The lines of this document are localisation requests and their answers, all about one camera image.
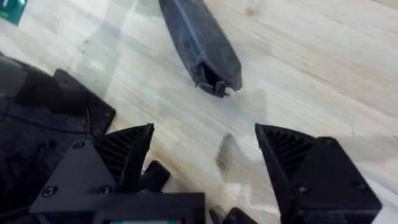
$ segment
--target green circuit board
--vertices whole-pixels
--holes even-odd
[[[0,0],[0,17],[18,25],[27,0]]]

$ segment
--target black 3d-printed part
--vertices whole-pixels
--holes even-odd
[[[382,205],[338,141],[256,124],[282,224],[369,224]]]
[[[141,173],[142,155],[149,148],[153,132],[153,124],[148,124],[109,134],[95,146],[91,141],[76,142],[37,196],[30,213],[43,224],[144,220],[183,220],[184,224],[203,224],[205,195],[159,194],[170,173],[157,161],[151,162],[142,178],[137,178],[140,181],[135,192],[130,189],[127,189],[128,194],[120,191],[121,184],[127,183],[126,187],[130,187],[137,182],[126,179],[135,179],[136,173]],[[113,161],[125,163],[118,183],[115,174],[120,171],[109,170]]]
[[[98,138],[115,110],[71,75],[0,56],[0,223],[27,215],[65,151]]]
[[[95,142],[99,156],[118,183],[118,191],[136,191],[154,131],[154,125],[147,124],[107,134]]]
[[[242,88],[241,64],[203,0],[159,0],[175,48],[196,86],[218,97]]]
[[[222,224],[257,224],[252,218],[238,208],[232,208]]]

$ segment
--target black plastic housing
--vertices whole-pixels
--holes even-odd
[[[30,213],[43,224],[144,220],[204,223],[204,194],[159,193],[170,173],[158,162],[152,162],[141,174],[153,132],[154,125],[147,124],[109,134],[94,144],[76,142],[37,196]]]
[[[115,114],[66,71],[49,75],[0,54],[0,223],[28,220],[65,151],[104,136]]]
[[[256,124],[282,224],[369,224],[382,205],[336,139]]]
[[[175,48],[196,86],[218,97],[242,88],[241,64],[202,0],[159,0]]]

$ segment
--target wooden surface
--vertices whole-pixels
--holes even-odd
[[[112,130],[155,123],[150,153],[190,190],[259,223],[278,209],[254,123],[334,136],[398,219],[398,2],[208,0],[243,66],[243,89],[194,88],[157,0],[30,0],[0,49],[62,68],[118,111]]]

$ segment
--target screw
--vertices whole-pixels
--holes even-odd
[[[43,190],[42,195],[43,197],[51,197],[57,193],[58,187],[57,186],[50,186]]]
[[[98,189],[98,194],[110,194],[112,192],[112,187],[110,186],[102,186]]]
[[[309,193],[310,192],[310,188],[304,184],[298,184],[297,190],[300,193]]]
[[[353,182],[353,187],[356,190],[362,191],[362,192],[365,192],[368,189],[368,187],[364,183],[361,183],[361,182]]]
[[[86,143],[84,142],[77,142],[73,145],[73,149],[81,149],[85,146]]]
[[[326,144],[334,144],[336,141],[333,138],[326,138],[325,142]]]

